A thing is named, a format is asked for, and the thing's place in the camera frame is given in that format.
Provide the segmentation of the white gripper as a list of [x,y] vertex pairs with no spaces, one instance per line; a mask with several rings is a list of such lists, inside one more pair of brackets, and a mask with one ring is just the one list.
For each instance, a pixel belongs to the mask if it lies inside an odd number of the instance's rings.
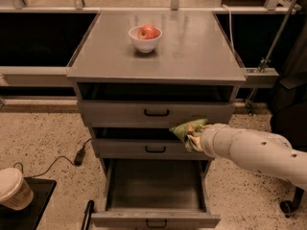
[[193,126],[188,125],[187,132],[201,132],[200,137],[187,136],[186,148],[189,151],[204,151],[212,158],[229,158],[231,128],[224,124]]

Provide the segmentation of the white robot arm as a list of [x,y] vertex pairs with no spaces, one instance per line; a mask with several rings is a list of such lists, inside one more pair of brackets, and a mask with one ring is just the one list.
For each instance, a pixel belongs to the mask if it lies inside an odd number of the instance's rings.
[[253,173],[273,176],[307,190],[307,153],[281,135],[215,124],[187,128],[187,145],[212,158],[225,158]]

